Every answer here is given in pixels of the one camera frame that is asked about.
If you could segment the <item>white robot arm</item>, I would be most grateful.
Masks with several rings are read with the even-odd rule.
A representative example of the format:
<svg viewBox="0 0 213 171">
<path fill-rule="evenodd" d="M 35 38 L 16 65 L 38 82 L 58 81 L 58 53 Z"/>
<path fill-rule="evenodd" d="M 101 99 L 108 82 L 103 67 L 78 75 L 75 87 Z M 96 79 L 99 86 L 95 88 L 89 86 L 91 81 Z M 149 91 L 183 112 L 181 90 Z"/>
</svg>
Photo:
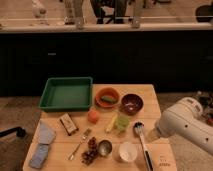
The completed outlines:
<svg viewBox="0 0 213 171">
<path fill-rule="evenodd" d="M 184 97 L 165 109 L 154 127 L 146 134 L 148 142 L 178 134 L 213 156 L 213 127 L 200 120 L 201 103 Z"/>
</svg>

